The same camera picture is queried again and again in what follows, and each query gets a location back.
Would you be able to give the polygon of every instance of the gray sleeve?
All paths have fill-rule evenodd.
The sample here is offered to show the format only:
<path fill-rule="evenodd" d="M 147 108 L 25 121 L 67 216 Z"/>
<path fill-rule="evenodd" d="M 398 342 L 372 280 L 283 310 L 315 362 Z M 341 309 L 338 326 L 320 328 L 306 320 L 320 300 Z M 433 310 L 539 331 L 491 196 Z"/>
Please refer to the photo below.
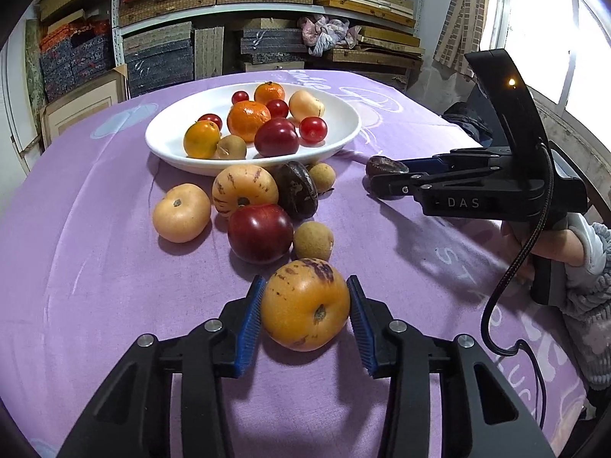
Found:
<path fill-rule="evenodd" d="M 579 214 L 569 228 L 584 245 L 585 262 L 566 268 L 566 303 L 561 308 L 577 361 L 593 389 L 611 385 L 611 232 L 590 226 Z"/>

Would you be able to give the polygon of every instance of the curtain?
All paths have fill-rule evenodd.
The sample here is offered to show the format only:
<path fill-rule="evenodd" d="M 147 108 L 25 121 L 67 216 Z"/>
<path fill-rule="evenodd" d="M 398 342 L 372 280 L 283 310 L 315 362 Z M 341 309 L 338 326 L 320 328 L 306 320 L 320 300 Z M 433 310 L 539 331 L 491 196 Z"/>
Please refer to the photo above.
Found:
<path fill-rule="evenodd" d="M 435 50 L 435 60 L 473 76 L 465 53 L 479 50 L 488 0 L 451 0 Z"/>

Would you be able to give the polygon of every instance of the table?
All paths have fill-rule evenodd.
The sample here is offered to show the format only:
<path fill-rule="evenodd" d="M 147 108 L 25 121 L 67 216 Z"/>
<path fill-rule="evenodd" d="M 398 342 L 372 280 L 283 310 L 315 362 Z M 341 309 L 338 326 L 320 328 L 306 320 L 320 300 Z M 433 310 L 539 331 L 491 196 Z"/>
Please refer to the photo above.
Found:
<path fill-rule="evenodd" d="M 144 141 L 154 114 L 182 97 L 270 80 L 338 94 L 362 117 L 360 135 L 329 160 L 338 179 L 315 216 L 335 234 L 334 266 L 345 278 L 358 274 L 366 294 L 425 334 L 451 339 L 467 332 L 481 343 L 482 309 L 505 267 L 496 258 L 498 223 L 425 217 L 411 198 L 379 202 L 362 185 L 371 155 L 425 157 L 475 146 L 460 128 L 350 73 L 276 71 L 179 85 L 71 127 L 0 222 L 0 396 L 44 458 L 54 456 L 138 335 L 184 335 L 244 295 L 256 273 L 269 277 L 278 266 L 261 270 L 233 258 L 226 227 L 214 215 L 209 232 L 189 244 L 159 239 L 150 212 L 164 192 L 193 182 L 210 194 L 212 179 L 161 162 Z M 559 452 L 585 397 L 560 315 L 534 305 L 514 281 L 491 330 L 503 346 L 525 336 L 537 353 L 548 388 L 545 435 Z M 527 357 L 499 366 L 534 411 Z M 361 368 L 349 328 L 313 353 L 290 352 L 263 335 L 254 367 L 223 388 L 237 458 L 377 456 L 388 386 Z M 432 457 L 441 449 L 436 388 L 433 379 Z M 172 446 L 179 450 L 177 431 Z"/>

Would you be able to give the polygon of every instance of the silver bolt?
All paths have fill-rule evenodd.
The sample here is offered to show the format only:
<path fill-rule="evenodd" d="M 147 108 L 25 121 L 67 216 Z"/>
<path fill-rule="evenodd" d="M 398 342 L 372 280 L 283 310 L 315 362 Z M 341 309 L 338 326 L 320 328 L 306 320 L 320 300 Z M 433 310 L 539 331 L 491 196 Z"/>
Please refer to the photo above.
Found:
<path fill-rule="evenodd" d="M 148 348 L 155 342 L 155 338 L 152 334 L 142 334 L 142 336 L 140 336 L 136 342 L 138 343 L 138 346 Z"/>
<path fill-rule="evenodd" d="M 407 324 L 402 320 L 393 320 L 388 327 L 392 332 L 405 332 L 407 330 Z"/>
<path fill-rule="evenodd" d="M 458 336 L 458 344 L 460 344 L 463 348 L 471 348 L 475 345 L 475 339 L 468 334 L 460 334 Z"/>
<path fill-rule="evenodd" d="M 204 329 L 208 332 L 216 332 L 223 328 L 223 323 L 218 319 L 212 319 L 204 324 Z"/>

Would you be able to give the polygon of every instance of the oval white bowl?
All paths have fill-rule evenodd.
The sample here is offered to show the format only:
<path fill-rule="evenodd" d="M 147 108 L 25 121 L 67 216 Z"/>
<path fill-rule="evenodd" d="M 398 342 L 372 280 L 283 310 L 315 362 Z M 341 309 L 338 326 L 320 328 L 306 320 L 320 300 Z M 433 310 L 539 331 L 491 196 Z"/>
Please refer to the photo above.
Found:
<path fill-rule="evenodd" d="M 187 129 L 205 113 L 215 113 L 223 120 L 221 135 L 230 134 L 225 121 L 231 108 L 231 96 L 235 91 L 246 91 L 250 99 L 261 83 L 233 84 L 192 94 L 160 111 L 149 123 L 145 138 L 149 149 L 172 166 L 193 174 L 215 176 L 230 165 L 254 163 L 262 167 L 279 165 L 296 160 L 303 164 L 325 160 L 343 148 L 360 131 L 361 122 L 357 111 L 333 94 L 295 84 L 282 84 L 286 102 L 295 91 L 307 90 L 325 105 L 323 119 L 329 132 L 322 143 L 307 146 L 302 143 L 297 153 L 273 158 L 263 158 L 252 143 L 249 144 L 246 160 L 199 160 L 187 157 L 183 149 L 183 137 Z"/>

